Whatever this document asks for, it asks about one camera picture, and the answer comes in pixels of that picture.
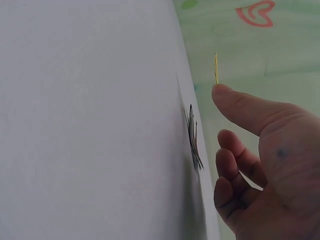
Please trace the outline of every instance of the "hand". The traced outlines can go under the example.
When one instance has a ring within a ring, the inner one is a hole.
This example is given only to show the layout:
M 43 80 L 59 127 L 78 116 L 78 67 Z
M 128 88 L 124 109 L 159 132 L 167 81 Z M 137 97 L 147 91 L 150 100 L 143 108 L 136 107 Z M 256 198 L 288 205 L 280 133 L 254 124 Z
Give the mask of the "hand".
M 233 132 L 218 134 L 214 204 L 236 239 L 320 239 L 320 119 L 223 84 L 212 99 L 228 120 L 259 136 L 260 159 Z

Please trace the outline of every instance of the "fingernail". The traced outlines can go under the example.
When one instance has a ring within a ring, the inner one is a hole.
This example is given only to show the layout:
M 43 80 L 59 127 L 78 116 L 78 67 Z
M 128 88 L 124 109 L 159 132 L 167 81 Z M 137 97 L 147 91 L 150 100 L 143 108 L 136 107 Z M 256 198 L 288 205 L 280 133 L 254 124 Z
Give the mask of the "fingernail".
M 215 84 L 212 88 L 212 96 L 214 95 L 223 95 L 232 91 L 232 88 L 224 84 Z

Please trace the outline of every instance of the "heart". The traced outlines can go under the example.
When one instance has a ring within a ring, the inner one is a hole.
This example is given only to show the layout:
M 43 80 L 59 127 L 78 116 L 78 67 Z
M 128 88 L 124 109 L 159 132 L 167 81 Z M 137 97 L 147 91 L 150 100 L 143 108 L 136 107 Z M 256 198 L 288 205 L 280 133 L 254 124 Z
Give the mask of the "heart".
M 266 20 L 266 23 L 258 23 L 256 22 L 256 16 L 254 15 L 253 11 L 254 9 L 263 6 L 268 5 L 265 8 L 258 9 L 257 13 Z M 255 27 L 261 27 L 261 28 L 269 28 L 274 25 L 274 23 L 271 21 L 270 17 L 268 16 L 268 12 L 270 12 L 274 6 L 275 2 L 271 0 L 262 0 L 255 4 L 252 4 L 250 6 L 240 7 L 236 8 L 235 11 L 238 14 L 238 16 L 247 24 L 250 24 Z M 250 19 L 245 16 L 244 10 L 247 10 L 247 14 L 250 17 Z

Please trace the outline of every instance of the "finger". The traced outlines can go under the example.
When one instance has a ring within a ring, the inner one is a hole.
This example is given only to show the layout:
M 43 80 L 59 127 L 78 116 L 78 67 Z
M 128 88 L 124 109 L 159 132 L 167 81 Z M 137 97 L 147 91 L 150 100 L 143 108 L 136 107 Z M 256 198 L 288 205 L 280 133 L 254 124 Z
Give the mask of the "finger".
M 267 185 L 268 181 L 260 159 L 243 145 L 235 133 L 221 130 L 218 134 L 218 142 L 221 148 L 232 152 L 239 170 L 245 176 L 262 188 Z
M 215 163 L 219 177 L 224 177 L 231 183 L 235 199 L 237 199 L 244 208 L 250 206 L 260 191 L 251 187 L 240 174 L 232 152 L 228 149 L 220 149 L 216 154 Z
M 223 84 L 214 85 L 212 99 L 228 120 L 257 136 L 275 121 L 303 111 L 293 104 L 264 100 Z
M 213 200 L 222 220 L 235 232 L 244 210 L 233 197 L 231 183 L 224 177 L 219 177 L 215 183 Z

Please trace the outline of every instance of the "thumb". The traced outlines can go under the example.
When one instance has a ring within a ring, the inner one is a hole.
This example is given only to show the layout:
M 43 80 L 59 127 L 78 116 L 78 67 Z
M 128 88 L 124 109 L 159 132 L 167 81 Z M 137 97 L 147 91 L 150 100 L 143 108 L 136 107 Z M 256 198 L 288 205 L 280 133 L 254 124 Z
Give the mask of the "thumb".
M 275 121 L 303 111 L 293 104 L 264 100 L 224 84 L 213 86 L 212 100 L 228 120 L 257 136 Z

